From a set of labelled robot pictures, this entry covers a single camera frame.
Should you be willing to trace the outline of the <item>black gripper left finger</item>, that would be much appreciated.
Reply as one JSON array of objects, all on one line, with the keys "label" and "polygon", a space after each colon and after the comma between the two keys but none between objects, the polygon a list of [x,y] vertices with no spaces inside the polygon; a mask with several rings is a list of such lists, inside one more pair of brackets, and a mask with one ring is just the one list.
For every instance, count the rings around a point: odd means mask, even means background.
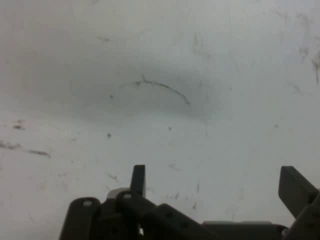
[{"label": "black gripper left finger", "polygon": [[146,168],[133,167],[129,188],[101,203],[94,197],[71,202],[61,240],[216,240],[218,235],[168,204],[146,197]]}]

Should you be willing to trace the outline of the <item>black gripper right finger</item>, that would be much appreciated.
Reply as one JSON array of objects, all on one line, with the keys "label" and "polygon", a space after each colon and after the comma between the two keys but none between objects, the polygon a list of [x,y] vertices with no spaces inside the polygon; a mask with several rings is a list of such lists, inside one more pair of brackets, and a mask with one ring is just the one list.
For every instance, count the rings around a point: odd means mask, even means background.
[{"label": "black gripper right finger", "polygon": [[320,238],[320,190],[293,166],[280,169],[278,196],[295,218],[284,240]]}]

